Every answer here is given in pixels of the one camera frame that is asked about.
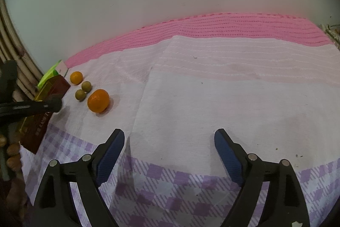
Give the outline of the pink foam mat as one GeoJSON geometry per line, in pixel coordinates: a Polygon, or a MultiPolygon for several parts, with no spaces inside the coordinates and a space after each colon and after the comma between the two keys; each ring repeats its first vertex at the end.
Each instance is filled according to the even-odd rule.
{"type": "Polygon", "coordinates": [[[174,36],[278,39],[310,47],[331,43],[319,27],[305,18],[283,14],[213,13],[144,26],[105,40],[68,58],[66,66],[72,68],[104,54],[151,46],[174,36]]]}

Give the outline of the small green longan right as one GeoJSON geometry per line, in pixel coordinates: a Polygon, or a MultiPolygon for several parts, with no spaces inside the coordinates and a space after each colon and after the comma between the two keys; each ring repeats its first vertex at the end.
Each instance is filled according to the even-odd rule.
{"type": "Polygon", "coordinates": [[[81,84],[81,89],[85,92],[85,93],[89,93],[92,90],[92,84],[89,81],[84,81],[81,84]]]}

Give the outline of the small green longan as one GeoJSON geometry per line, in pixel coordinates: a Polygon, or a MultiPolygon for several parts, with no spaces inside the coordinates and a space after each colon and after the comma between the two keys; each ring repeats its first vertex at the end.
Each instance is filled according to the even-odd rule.
{"type": "Polygon", "coordinates": [[[79,89],[75,92],[75,98],[79,101],[82,102],[86,98],[86,92],[83,91],[82,89],[79,89]]]}
{"type": "Polygon", "coordinates": [[[81,89],[85,92],[85,93],[89,93],[92,90],[92,84],[89,81],[84,81],[81,84],[81,89]]]}

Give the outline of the gold rectangular metal tin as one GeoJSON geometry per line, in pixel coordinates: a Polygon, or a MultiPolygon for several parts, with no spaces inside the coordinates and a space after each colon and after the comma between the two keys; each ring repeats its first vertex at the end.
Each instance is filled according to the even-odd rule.
{"type": "MultiPolygon", "coordinates": [[[[63,97],[69,88],[70,84],[63,76],[54,76],[45,82],[34,100],[46,101],[52,96],[63,97]]],[[[20,144],[22,147],[33,154],[37,153],[47,131],[48,123],[52,114],[53,112],[44,112],[38,115],[26,117],[23,120],[19,127],[19,132],[21,134],[20,144]]]]}

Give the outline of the small green longan left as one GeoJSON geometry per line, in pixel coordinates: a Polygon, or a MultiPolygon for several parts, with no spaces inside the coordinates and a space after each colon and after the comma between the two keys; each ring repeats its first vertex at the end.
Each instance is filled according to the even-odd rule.
{"type": "Polygon", "coordinates": [[[82,102],[86,98],[86,92],[83,91],[82,89],[79,89],[75,92],[75,98],[79,101],[82,102]]]}

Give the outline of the dark passion fruit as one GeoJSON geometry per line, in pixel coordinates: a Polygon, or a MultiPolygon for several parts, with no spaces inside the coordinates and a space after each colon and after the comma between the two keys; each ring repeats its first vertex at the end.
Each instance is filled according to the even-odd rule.
{"type": "Polygon", "coordinates": [[[52,94],[47,98],[47,101],[49,102],[53,112],[57,113],[62,109],[63,101],[61,94],[52,94]]]}

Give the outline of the white purple checkered tablecloth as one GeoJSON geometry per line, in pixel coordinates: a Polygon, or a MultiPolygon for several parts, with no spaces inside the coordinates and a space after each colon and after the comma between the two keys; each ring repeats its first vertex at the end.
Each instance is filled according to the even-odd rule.
{"type": "Polygon", "coordinates": [[[127,142],[100,192],[121,226],[219,226],[239,187],[214,146],[223,128],[264,161],[291,162],[312,226],[339,197],[339,51],[278,39],[174,36],[68,62],[111,103],[93,113],[72,86],[36,154],[22,150],[34,199],[49,161],[77,161],[117,128],[127,142]]]}

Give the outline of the orange tangerine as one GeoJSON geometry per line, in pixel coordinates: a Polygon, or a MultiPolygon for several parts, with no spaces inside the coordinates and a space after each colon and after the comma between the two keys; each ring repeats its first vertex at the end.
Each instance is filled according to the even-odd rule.
{"type": "Polygon", "coordinates": [[[70,74],[70,81],[73,85],[79,85],[83,81],[84,77],[80,71],[75,71],[70,74]]]}
{"type": "Polygon", "coordinates": [[[110,96],[104,89],[95,90],[88,98],[88,108],[94,113],[104,112],[110,104],[110,96]]]}

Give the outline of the green tissue pack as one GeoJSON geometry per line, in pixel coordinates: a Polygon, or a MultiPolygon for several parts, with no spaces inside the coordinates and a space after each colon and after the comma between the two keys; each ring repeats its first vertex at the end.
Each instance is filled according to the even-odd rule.
{"type": "Polygon", "coordinates": [[[56,64],[54,64],[41,78],[39,83],[37,84],[37,89],[41,90],[43,85],[54,76],[61,75],[63,77],[66,76],[68,72],[68,67],[66,66],[63,60],[59,60],[56,64]]]}

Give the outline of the brown striped curtain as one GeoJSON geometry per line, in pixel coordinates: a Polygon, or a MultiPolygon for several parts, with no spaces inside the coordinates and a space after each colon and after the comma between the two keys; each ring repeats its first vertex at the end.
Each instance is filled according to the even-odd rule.
{"type": "Polygon", "coordinates": [[[15,60],[18,79],[14,89],[15,101],[33,100],[43,74],[27,53],[9,16],[5,0],[1,0],[1,62],[15,60]]]}

